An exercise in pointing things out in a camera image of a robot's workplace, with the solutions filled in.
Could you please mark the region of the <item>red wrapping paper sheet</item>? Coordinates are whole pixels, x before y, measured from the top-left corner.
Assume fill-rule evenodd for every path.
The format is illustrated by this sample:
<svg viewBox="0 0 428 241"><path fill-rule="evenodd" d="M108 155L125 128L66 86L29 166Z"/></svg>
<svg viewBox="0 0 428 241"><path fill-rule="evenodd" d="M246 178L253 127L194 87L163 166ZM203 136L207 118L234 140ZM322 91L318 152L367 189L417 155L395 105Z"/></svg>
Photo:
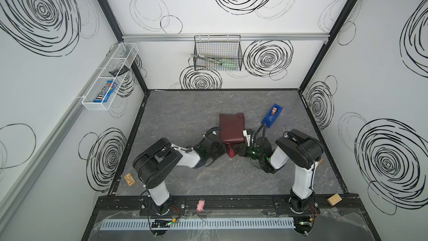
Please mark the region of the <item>red wrapping paper sheet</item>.
<svg viewBox="0 0 428 241"><path fill-rule="evenodd" d="M236 156L233 146L245 142L245 137L243 135L245 129L245 116L243 113L219 114L219 119L220 128L222 128L220 140L226 145L226 153L233 158Z"/></svg>

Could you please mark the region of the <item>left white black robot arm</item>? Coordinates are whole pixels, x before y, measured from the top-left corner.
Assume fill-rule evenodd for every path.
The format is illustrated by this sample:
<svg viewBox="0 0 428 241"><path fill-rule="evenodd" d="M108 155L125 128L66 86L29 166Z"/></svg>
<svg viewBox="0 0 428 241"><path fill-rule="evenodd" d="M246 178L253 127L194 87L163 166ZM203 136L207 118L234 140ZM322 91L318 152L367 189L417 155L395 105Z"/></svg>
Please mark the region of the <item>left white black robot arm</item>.
<svg viewBox="0 0 428 241"><path fill-rule="evenodd" d="M176 166L208 167L226 153L226 145L220 139L222 130L210 128L197 145L188 147L161 138L134 159L133 168L159 213L165 213L171 204L165 179Z"/></svg>

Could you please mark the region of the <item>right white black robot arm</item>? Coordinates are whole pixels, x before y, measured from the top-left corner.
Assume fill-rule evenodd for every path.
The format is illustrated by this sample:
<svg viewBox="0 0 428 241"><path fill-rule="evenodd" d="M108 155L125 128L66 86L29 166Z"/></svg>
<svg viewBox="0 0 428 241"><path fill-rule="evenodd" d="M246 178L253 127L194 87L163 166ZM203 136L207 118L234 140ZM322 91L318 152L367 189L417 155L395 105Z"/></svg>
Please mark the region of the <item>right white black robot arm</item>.
<svg viewBox="0 0 428 241"><path fill-rule="evenodd" d="M314 176L324 153L323 145L315 138L297 130L285 131L275 141L276 149L262 136L250 136L250 143L232 146L232 150L242 157L257 161L258 168L268 174L275 174L287 163L295 166L294 183L290 191L290 209L302 214L314 206Z"/></svg>

